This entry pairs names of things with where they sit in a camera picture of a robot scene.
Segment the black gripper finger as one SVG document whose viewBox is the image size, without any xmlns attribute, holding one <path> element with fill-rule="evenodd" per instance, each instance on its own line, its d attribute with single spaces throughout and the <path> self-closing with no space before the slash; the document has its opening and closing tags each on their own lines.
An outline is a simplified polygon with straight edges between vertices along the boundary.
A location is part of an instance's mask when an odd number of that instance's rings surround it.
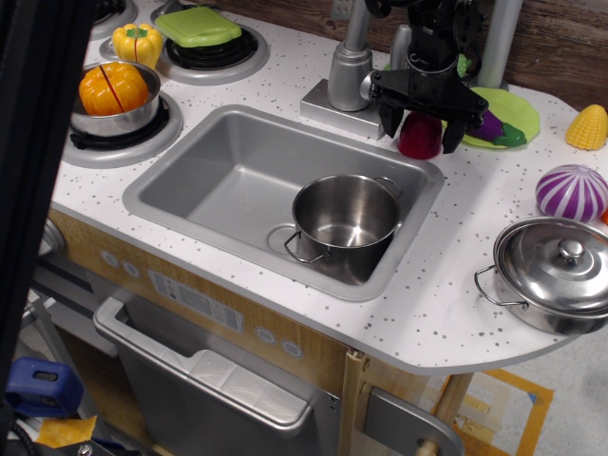
<svg viewBox="0 0 608 456">
<path fill-rule="evenodd" d="M 391 97 L 381 97 L 377 101 L 378 113 L 384 132 L 393 138 L 402 122 L 404 108 Z"/>
<path fill-rule="evenodd" d="M 474 125 L 471 120 L 456 119 L 446 122 L 442 147 L 444 154 L 453 153 L 462 142 L 467 131 Z"/>
</svg>

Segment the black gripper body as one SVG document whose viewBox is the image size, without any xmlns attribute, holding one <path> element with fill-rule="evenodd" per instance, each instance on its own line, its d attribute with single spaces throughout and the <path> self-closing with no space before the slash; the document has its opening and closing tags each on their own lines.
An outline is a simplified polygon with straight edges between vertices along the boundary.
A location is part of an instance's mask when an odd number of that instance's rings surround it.
<svg viewBox="0 0 608 456">
<path fill-rule="evenodd" d="M 458 61 L 437 70 L 422 69 L 411 60 L 405 69 L 375 70 L 370 95 L 389 108 L 419 111 L 447 123 L 481 124 L 489 102 L 463 82 Z"/>
</svg>

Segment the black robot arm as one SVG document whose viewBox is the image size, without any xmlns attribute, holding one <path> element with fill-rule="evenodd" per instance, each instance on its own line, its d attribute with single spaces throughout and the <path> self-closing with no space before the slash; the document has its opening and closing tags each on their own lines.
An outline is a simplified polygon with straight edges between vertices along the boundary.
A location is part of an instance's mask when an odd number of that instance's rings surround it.
<svg viewBox="0 0 608 456">
<path fill-rule="evenodd" d="M 485 16 L 476 1 L 368 1 L 368 11 L 385 18 L 405 8 L 411 29 L 403 69 L 373 70 L 361 95 L 377 103 L 384 132 L 393 137 L 404 112 L 416 111 L 446 122 L 443 152 L 450 154 L 465 133 L 482 126 L 488 102 L 458 74 L 459 58 L 472 48 Z"/>
</svg>

